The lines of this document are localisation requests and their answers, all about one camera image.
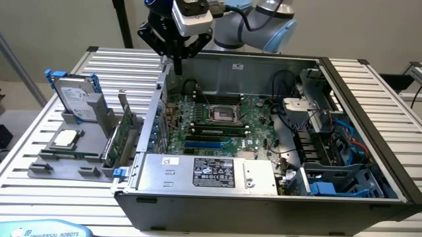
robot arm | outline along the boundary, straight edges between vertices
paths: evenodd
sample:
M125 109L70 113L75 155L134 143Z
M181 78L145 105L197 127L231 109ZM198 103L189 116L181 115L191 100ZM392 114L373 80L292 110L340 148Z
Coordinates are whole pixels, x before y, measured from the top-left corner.
M222 1L145 0L150 14L138 35L159 55L173 59L175 73L181 75L182 60L193 58L213 39L215 18L214 42L218 46L235 49L247 44L263 51L277 52L280 46L288 43L297 25L292 2L262 0L257 8L250 8L250 1L238 4L249 8L246 13ZM190 37L197 35L197 40L186 45Z

slotted metal table surface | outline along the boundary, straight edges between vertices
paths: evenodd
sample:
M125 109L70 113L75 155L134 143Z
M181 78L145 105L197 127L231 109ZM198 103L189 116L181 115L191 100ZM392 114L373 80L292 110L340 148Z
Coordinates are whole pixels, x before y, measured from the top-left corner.
M101 48L97 52L86 53L73 73L98 74L109 106L117 113L122 112L118 90L126 89L131 109L145 115L162 70L159 62L159 57L149 50ZM421 187L421 119L404 107L401 100L394 99L389 87L369 66L361 65L357 60L333 59L332 62ZM137 230L113 197L111 184L28 178L28 166L61 126L62 110L63 105L54 96L0 164L0 221L62 219L87 226L102 237L183 236L182 233ZM404 222L381 222L357 236L418 237L421 234L422 214L417 214ZM241 236L213 233L190 235Z

motherboard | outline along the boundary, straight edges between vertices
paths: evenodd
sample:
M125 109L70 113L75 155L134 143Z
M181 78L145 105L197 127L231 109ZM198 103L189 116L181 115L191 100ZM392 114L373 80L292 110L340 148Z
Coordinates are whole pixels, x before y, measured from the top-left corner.
M255 95L201 97L170 96L167 153L272 159L268 146L277 135L270 100Z

white wall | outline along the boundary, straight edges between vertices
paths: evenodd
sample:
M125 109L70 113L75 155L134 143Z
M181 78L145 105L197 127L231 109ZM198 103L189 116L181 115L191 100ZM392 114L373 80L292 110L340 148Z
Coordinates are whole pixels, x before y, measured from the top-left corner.
M143 0L126 0L135 47L147 20ZM422 61L422 0L296 0L297 32L284 53L365 58L384 73ZM0 0L0 32L28 73L71 70L90 45L123 47L111 0ZM0 56L0 80L19 80Z

black pole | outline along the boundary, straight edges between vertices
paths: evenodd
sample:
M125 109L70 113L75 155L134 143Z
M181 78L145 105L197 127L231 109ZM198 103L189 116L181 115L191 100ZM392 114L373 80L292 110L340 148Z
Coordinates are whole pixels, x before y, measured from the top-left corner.
M113 6L118 14L119 27L121 27L125 47L134 48L130 23L127 21L127 14L126 14L126 8L125 8L125 0L113 0Z

